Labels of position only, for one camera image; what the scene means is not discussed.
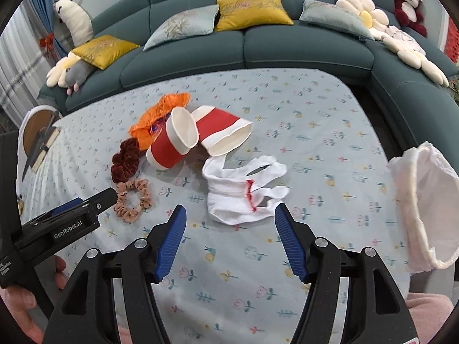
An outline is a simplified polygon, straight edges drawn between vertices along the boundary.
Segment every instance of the white sheer curtain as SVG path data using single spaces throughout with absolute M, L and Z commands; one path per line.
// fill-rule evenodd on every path
M 38 92 L 54 65 L 39 45 L 46 36 L 29 0 L 21 3 L 0 36 L 0 106 L 17 126 L 38 105 Z

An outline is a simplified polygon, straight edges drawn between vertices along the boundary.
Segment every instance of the blue curtain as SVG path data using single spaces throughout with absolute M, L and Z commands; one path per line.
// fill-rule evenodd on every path
M 43 25 L 48 33 L 54 31 L 54 10 L 53 10 L 53 0 L 31 0 L 33 7 L 37 11 L 40 20 L 43 22 Z M 59 57 L 65 57 L 68 52 L 64 47 L 59 43 L 59 41 L 54 38 L 54 50 L 56 50 Z

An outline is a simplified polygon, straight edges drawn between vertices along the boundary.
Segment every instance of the gray plush toy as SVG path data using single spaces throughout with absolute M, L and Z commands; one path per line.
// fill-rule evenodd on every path
M 96 70 L 96 67 L 83 60 L 79 60 L 72 67 L 66 70 L 65 82 L 68 86 L 67 94 L 72 95 L 73 91 L 78 91 L 86 78 Z

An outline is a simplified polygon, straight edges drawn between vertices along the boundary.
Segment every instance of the pink cloth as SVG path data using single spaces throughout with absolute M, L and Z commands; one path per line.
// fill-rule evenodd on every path
M 444 295 L 408 294 L 406 305 L 418 332 L 419 344 L 428 344 L 453 311 L 453 303 Z

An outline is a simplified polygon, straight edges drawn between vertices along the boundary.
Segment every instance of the pillow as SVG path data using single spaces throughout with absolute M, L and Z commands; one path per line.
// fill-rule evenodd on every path
M 145 44 L 144 51 L 163 42 L 212 33 L 218 12 L 219 5 L 209 5 L 171 16 L 153 32 Z
M 330 3 L 304 0 L 300 20 L 330 30 L 374 40 L 373 35 L 359 16 Z
M 293 25 L 281 0 L 217 0 L 220 20 L 216 31 L 241 30 L 257 25 Z
M 138 47 L 140 45 L 133 42 L 103 35 L 75 48 L 72 53 L 81 57 L 85 62 L 105 70 L 117 59 Z

